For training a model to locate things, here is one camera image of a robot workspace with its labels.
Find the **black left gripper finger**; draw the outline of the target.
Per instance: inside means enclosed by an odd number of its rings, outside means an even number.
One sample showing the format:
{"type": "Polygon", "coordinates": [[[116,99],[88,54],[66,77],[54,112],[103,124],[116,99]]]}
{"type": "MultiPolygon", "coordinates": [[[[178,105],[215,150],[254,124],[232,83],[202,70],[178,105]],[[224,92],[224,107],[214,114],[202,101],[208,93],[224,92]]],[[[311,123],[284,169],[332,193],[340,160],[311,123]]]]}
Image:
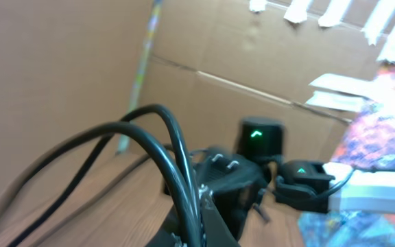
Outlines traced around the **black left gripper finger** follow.
{"type": "MultiPolygon", "coordinates": [[[[201,225],[202,234],[198,237],[197,246],[239,246],[228,226],[220,215],[214,202],[214,195],[228,193],[240,189],[239,185],[226,185],[200,189],[201,225]]],[[[185,247],[190,244],[184,241],[180,220],[174,207],[167,214],[158,232],[151,238],[146,246],[151,247],[185,247]]]]}

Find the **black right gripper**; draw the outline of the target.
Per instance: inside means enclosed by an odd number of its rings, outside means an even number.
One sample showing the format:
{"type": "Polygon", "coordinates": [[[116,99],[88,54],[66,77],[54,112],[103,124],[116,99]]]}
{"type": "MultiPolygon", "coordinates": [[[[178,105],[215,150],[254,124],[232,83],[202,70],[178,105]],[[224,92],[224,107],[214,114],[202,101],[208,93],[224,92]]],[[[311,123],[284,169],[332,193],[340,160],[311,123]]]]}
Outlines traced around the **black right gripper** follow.
{"type": "Polygon", "coordinates": [[[241,239],[250,209],[260,204],[269,184],[263,169],[219,147],[205,150],[190,168],[196,182],[193,189],[178,170],[163,176],[164,193],[173,200],[163,222],[163,239],[241,239]]]}

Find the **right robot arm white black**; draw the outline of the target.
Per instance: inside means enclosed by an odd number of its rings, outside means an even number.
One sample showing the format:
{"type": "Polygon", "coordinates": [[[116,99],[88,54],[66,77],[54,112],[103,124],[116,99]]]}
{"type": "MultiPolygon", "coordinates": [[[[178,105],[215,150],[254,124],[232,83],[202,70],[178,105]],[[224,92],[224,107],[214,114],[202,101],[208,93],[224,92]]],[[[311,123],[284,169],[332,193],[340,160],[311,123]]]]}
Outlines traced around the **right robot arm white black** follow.
{"type": "Polygon", "coordinates": [[[270,191],[304,212],[302,235],[314,246],[395,246],[395,127],[357,124],[331,162],[283,156],[283,125],[248,117],[234,154],[213,146],[195,179],[218,210],[224,235],[240,239],[248,211],[270,191]]]}

